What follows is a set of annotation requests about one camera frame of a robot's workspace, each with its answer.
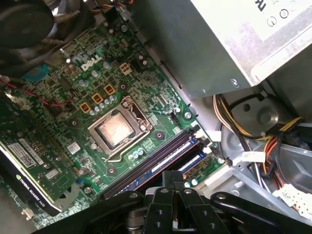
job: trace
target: black wire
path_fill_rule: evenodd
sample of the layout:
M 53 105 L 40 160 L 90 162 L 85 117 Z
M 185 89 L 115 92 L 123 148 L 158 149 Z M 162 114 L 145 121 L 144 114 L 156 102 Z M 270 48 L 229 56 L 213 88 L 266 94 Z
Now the black wire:
M 283 170 L 281 168 L 281 162 L 280 162 L 280 152 L 281 152 L 281 147 L 282 147 L 282 141 L 283 141 L 285 134 L 294 130 L 300 123 L 302 123 L 302 121 L 303 121 L 303 119 L 299 119 L 290 129 L 288 129 L 287 131 L 281 132 L 281 134 L 277 140 L 276 152 L 275 152 L 275 158 L 276 158 L 275 161 L 276 161 L 277 169 L 279 170 L 279 172 L 280 172 L 281 176 L 283 177 L 283 179 L 285 180 L 285 182 L 288 184 L 291 184 L 291 183 L 285 177 Z

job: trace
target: sticker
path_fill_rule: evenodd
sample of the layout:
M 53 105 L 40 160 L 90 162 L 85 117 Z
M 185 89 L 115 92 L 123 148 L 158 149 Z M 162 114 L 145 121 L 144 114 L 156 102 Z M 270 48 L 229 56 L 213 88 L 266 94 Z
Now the sticker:
M 80 150 L 80 146 L 77 144 L 77 142 L 73 142 L 72 144 L 67 146 L 67 149 L 69 150 L 69 152 L 72 155 L 74 155 L 75 153 L 77 153 Z
M 221 131 L 206 130 L 206 133 L 208 134 L 211 141 L 213 141 L 213 142 L 220 142 L 221 141 Z
M 53 169 L 50 172 L 48 172 L 47 174 L 45 174 L 45 177 L 47 177 L 48 180 L 53 179 L 57 174 L 58 174 L 58 170 L 57 169 Z
M 19 139 L 20 143 L 25 147 L 25 149 L 31 154 L 31 156 L 39 163 L 39 165 L 42 165 L 44 162 L 40 158 L 40 156 L 31 148 L 31 146 L 27 143 L 27 141 L 23 138 Z
M 242 156 L 243 162 L 265 162 L 265 152 L 262 151 L 247 151 Z
M 19 143 L 8 145 L 10 150 L 19 158 L 26 168 L 34 166 L 35 161 L 29 156 L 29 154 L 23 149 Z

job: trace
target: red wire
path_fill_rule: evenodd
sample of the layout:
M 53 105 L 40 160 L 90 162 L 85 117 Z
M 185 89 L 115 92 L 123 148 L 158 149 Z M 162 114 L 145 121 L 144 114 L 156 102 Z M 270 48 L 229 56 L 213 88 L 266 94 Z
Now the red wire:
M 13 84 L 11 84 L 11 83 L 9 83 L 9 82 L 6 82 L 6 81 L 4 81 L 4 80 L 1 80 L 1 81 L 2 81 L 3 83 L 5 83 L 7 86 L 10 86 L 11 88 L 14 88 L 14 89 L 21 90 L 21 91 L 23 91 L 24 93 L 28 94 L 29 96 L 37 97 L 40 101 L 42 101 L 43 104 L 48 105 L 48 106 L 62 106 L 62 105 L 64 105 L 64 104 L 68 103 L 68 102 L 71 102 L 71 101 L 74 99 L 74 97 L 71 97 L 70 99 L 68 99 L 68 100 L 66 100 L 66 101 L 64 101 L 64 102 L 61 102 L 61 103 L 49 103 L 47 100 L 45 100 L 43 97 L 41 97 L 41 96 L 39 96 L 39 95 L 37 95 L 37 94 L 31 93 L 31 92 L 29 92 L 29 91 L 26 90 L 26 89 L 19 88 L 19 87 L 15 86 L 15 85 L 13 85 Z

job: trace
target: chip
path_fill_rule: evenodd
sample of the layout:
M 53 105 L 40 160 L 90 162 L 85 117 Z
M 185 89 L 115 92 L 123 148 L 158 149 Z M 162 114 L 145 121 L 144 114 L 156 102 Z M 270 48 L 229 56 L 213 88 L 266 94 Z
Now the chip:
M 93 101 L 96 103 L 96 104 L 100 104 L 102 101 L 103 101 L 103 98 L 101 97 L 100 94 L 96 93 L 92 96 L 92 99 Z
M 134 133 L 133 128 L 121 113 L 112 116 L 98 129 L 112 147 L 116 147 Z
M 90 111 L 91 111 L 91 107 L 86 103 L 82 103 L 80 105 L 80 109 L 85 113 L 85 114 L 88 114 Z
M 108 95 L 112 95 L 116 92 L 116 90 L 113 88 L 112 85 L 106 85 L 105 88 L 104 88 L 105 92 L 108 94 Z

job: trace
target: white label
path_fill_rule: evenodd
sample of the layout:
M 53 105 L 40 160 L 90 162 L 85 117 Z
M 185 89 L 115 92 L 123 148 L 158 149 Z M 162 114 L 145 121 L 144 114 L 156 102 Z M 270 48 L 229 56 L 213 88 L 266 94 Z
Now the white label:
M 25 167 L 29 168 L 36 164 L 19 143 L 8 145 L 8 147 L 20 159 Z
M 48 180 L 53 179 L 57 174 L 58 174 L 58 170 L 57 169 L 53 169 L 50 172 L 48 172 L 47 174 L 45 174 L 45 177 L 47 177 Z
M 285 184 L 283 188 L 274 191 L 273 196 L 280 197 L 289 207 L 296 203 L 293 197 L 292 188 L 290 188 L 288 184 Z
M 87 61 L 86 64 L 83 64 L 81 68 L 83 71 L 87 71 L 90 67 L 92 67 L 94 64 L 98 63 L 101 60 L 102 60 L 101 57 L 99 57 L 98 55 L 95 55 L 94 58 L 91 58 L 91 60 Z
M 265 162 L 265 152 L 247 151 L 242 154 L 243 162 Z
M 67 146 L 67 149 L 69 150 L 69 152 L 72 155 L 74 155 L 75 153 L 77 153 L 80 150 L 80 146 L 77 144 L 77 142 L 73 142 L 72 144 Z
M 39 163 L 39 165 L 42 165 L 44 162 L 40 158 L 40 156 L 31 148 L 31 146 L 27 143 L 27 141 L 23 138 L 19 139 L 20 143 L 25 147 L 25 149 L 31 154 L 31 156 Z
M 221 141 L 221 131 L 206 130 L 206 133 L 208 134 L 208 136 L 210 137 L 210 139 L 213 142 L 220 142 Z

